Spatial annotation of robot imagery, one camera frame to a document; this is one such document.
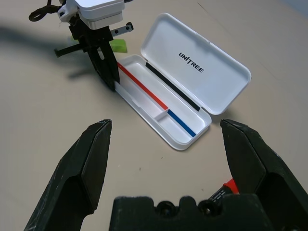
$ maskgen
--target black stripe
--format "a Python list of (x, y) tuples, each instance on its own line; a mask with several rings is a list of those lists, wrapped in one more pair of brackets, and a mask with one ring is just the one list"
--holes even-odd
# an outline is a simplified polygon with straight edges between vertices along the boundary
[(145, 65), (147, 68), (149, 68), (155, 75), (157, 75), (162, 81), (164, 81), (169, 87), (171, 87), (180, 97), (182, 97), (184, 100), (186, 100), (187, 103), (189, 103), (194, 109), (197, 111), (200, 110), (200, 107), (195, 104), (194, 101), (192, 101), (187, 95), (185, 95), (180, 89), (178, 89), (173, 83), (170, 82), (166, 77), (164, 77), (158, 70), (156, 70), (151, 64), (146, 63)]

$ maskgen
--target unitree logo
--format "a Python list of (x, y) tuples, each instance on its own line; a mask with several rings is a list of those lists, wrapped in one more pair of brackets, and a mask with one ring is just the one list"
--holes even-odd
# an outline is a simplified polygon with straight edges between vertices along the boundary
[(203, 68), (201, 68), (199, 65), (197, 65), (193, 60), (191, 60), (190, 57), (186, 56), (182, 52), (179, 54), (179, 57), (181, 57), (183, 60), (187, 61), (187, 64), (191, 65), (194, 67), (196, 70), (198, 70), (200, 73), (204, 71)]

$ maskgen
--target red stripe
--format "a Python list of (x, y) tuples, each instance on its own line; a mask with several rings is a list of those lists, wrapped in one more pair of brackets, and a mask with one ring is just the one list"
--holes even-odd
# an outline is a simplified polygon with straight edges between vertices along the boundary
[(160, 101), (149, 89), (147, 89), (139, 80), (137, 80), (124, 66), (120, 63), (117, 63), (118, 67), (131, 79), (133, 80), (142, 90), (144, 90), (156, 103), (158, 103), (164, 110), (167, 110), (168, 107)]

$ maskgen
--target green object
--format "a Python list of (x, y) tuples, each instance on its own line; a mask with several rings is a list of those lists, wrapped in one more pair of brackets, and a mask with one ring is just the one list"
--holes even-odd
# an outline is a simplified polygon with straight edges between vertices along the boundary
[(113, 52), (127, 53), (127, 46), (124, 39), (114, 39), (109, 43)]

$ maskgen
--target red object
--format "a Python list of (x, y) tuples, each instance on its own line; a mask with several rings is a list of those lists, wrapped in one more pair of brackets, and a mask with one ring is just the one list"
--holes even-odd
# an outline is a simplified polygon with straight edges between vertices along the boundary
[(142, 90), (144, 90), (156, 103), (159, 104), (164, 110), (167, 110), (168, 107), (160, 101), (149, 89), (147, 89), (139, 80), (137, 80), (124, 66), (120, 63), (117, 63), (118, 67), (131, 79), (133, 80)]
[(230, 181), (228, 181), (227, 183), (225, 183), (223, 185), (227, 186), (229, 189), (231, 189), (234, 194), (239, 193), (239, 190), (237, 189), (236, 184), (235, 184), (233, 179), (231, 179)]

